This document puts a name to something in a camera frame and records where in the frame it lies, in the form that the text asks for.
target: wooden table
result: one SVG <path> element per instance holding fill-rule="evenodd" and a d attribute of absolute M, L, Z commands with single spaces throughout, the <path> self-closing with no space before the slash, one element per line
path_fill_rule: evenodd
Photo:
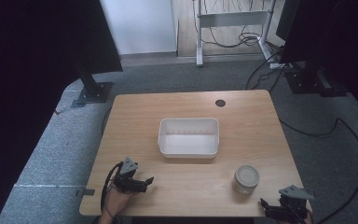
<path fill-rule="evenodd" d="M 226 105 L 219 107 L 217 100 Z M 158 147 L 165 118 L 216 118 L 220 145 L 212 160 L 166 159 Z M 155 180 L 123 216 L 263 217 L 259 201 L 279 205 L 279 189 L 302 188 L 295 162 L 267 91 L 206 91 L 119 95 L 104 130 L 80 213 L 101 214 L 104 180 L 126 157 L 139 162 L 134 179 Z M 260 182 L 251 195 L 231 186 L 236 169 L 252 165 Z"/>

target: white wall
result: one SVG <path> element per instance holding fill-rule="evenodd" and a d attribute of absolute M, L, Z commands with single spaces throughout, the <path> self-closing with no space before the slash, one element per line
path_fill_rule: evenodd
<path fill-rule="evenodd" d="M 118 54 L 176 51 L 171 0 L 101 0 Z"/>

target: gray carpet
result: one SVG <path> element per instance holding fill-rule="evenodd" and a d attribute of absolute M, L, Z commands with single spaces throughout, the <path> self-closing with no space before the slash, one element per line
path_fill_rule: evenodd
<path fill-rule="evenodd" d="M 127 93 L 244 90 L 261 61 L 215 62 L 197 68 L 193 63 L 125 67 L 123 73 L 95 75 L 113 81 L 105 104 L 71 108 L 83 85 L 68 86 L 33 155 L 13 187 L 0 223 L 91 223 L 78 213 L 81 192 L 101 142 L 103 117 L 115 97 Z M 266 74 L 264 66 L 252 79 Z M 272 86 L 278 72 L 258 89 Z M 358 103 L 353 96 L 323 98 L 317 94 L 293 95 L 282 76 L 271 92 L 281 120 L 307 133 L 326 133 L 336 118 L 345 120 L 358 135 Z M 313 190 L 315 223 L 334 212 L 358 184 L 358 142 L 339 122 L 327 137 L 311 137 L 282 126 L 304 186 Z M 255 223 L 274 223 L 257 218 Z M 358 223 L 358 193 L 351 203 L 325 223 Z"/>

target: small black hole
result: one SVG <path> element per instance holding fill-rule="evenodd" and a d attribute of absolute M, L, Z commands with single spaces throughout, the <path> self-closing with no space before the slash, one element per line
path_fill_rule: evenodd
<path fill-rule="evenodd" d="M 223 107 L 226 105 L 226 101 L 224 100 L 217 100 L 216 101 L 216 105 L 219 106 L 219 107 Z"/>

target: cup lid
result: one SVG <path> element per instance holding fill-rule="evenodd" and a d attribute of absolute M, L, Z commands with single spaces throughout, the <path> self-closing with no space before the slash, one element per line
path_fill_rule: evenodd
<path fill-rule="evenodd" d="M 257 186 L 260 177 L 257 170 L 249 165 L 243 165 L 235 172 L 235 179 L 240 185 L 247 188 Z"/>

